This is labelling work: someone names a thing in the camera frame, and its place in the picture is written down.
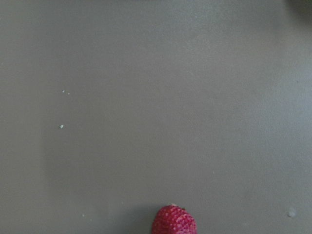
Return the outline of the red strawberry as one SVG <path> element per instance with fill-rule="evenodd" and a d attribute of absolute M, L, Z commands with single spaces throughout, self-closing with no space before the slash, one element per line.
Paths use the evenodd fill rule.
<path fill-rule="evenodd" d="M 197 223 L 184 208 L 175 204 L 159 209 L 152 223 L 152 234 L 197 234 Z"/>

